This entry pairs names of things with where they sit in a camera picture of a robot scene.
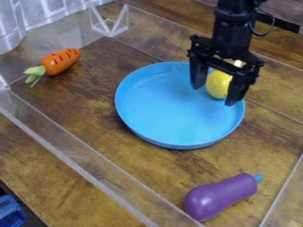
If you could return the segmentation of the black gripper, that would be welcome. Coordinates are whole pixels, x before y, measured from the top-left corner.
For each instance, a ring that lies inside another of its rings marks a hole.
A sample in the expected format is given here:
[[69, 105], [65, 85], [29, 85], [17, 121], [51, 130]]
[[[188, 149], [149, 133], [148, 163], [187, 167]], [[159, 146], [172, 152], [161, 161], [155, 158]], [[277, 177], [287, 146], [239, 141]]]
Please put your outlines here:
[[253, 8], [215, 8], [213, 33], [211, 38], [192, 35], [189, 58], [191, 85], [197, 90], [205, 84], [208, 67], [229, 73], [224, 104], [232, 106], [240, 101], [248, 88], [256, 83], [264, 61], [248, 50], [253, 34]]

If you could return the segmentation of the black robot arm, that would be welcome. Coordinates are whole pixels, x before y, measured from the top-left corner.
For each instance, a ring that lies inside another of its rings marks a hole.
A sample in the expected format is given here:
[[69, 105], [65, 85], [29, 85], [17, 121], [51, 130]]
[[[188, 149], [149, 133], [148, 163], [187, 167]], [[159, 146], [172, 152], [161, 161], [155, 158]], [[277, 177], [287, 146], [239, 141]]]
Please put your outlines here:
[[256, 22], [256, 0], [217, 0], [211, 38], [191, 35], [189, 78], [193, 89], [205, 85], [208, 67], [229, 74], [224, 104], [232, 106], [256, 83], [264, 61], [249, 52]]

